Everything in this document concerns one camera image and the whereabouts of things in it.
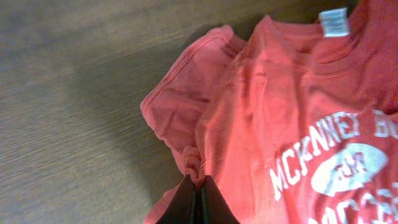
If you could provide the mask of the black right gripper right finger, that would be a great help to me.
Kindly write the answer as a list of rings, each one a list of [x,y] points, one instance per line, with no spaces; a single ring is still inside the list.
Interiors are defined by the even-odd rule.
[[[239,224],[213,178],[207,175],[200,189],[202,223]]]

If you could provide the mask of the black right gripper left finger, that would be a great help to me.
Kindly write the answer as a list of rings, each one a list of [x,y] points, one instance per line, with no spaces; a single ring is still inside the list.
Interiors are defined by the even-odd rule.
[[[197,189],[190,175],[179,185],[165,213],[156,224],[194,224]]]

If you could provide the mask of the orange McKinney soccer t-shirt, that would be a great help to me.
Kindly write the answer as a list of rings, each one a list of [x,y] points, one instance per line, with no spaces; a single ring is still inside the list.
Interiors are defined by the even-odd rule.
[[[145,97],[196,208],[209,175],[240,223],[397,222],[397,2],[328,15],[264,17],[249,40],[212,29]]]

